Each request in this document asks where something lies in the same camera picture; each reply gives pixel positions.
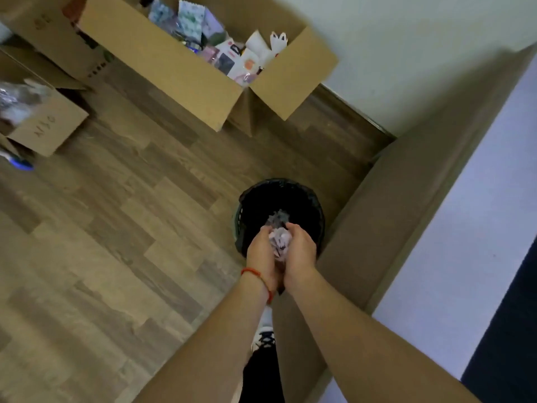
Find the person's right arm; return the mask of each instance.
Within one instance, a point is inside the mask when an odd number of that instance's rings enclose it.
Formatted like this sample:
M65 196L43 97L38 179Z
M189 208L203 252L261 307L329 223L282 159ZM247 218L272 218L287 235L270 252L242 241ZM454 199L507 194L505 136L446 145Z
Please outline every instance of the person's right arm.
M349 403L479 403L444 369L336 291L315 269L313 240L296 224L287 228L293 240L285 287Z

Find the orange string bracelet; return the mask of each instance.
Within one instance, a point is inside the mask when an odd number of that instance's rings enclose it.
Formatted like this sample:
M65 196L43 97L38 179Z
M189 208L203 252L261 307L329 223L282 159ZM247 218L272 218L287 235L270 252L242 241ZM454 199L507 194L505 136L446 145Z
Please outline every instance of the orange string bracelet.
M249 273L252 273L254 276L258 277L262 282L263 284L265 285L265 288L267 289L268 291L268 301L267 301L267 304L270 304L272 302L272 297L273 297L273 294L272 294L272 291L270 291L269 289L269 285L267 284L267 282L265 281L265 279L263 277L261 277L261 273L259 271L257 271L256 269L251 269L249 267L245 268L245 269L242 269L241 270L241 276L243 275L243 273L245 273L246 271L248 271Z

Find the trash can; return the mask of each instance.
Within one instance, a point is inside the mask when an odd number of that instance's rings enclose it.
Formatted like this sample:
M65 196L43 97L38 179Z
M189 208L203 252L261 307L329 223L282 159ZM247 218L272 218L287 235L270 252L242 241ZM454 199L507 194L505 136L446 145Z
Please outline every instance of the trash can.
M248 188L239 197L234 217L237 251L246 257L248 246L279 210L289 215L289 222L299 224L317 244L317 254L324 237L324 214L312 189L285 178L266 179Z

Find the person's left arm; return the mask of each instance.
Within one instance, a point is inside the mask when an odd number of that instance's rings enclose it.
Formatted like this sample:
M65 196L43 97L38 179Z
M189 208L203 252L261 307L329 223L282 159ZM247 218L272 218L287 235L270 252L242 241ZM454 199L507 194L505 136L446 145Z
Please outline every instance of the person's left arm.
M248 248L247 267L258 270L269 288L279 275L263 227ZM243 274L211 315L144 387L135 403L229 403L250 356L253 336L268 299L263 282Z

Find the open cardboard box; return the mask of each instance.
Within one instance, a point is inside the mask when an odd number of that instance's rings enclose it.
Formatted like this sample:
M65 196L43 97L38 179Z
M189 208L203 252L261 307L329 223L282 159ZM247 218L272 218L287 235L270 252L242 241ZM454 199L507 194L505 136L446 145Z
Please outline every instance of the open cardboard box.
M286 49L245 89L151 23L140 0L83 1L0 0L0 20L84 82L106 61L76 33L78 20L83 33L217 131L229 118L251 135L254 94L287 119L337 64L313 30L275 0L188 0L207 6L237 41L256 29L265 41L272 31L287 34ZM179 0L163 1L177 10Z
M25 79L50 86L52 93L17 127L2 123L0 144L17 156L20 153L11 141L50 156L88 117L87 112L59 93L57 88L80 90L84 85L34 51L0 47L0 81L23 84Z

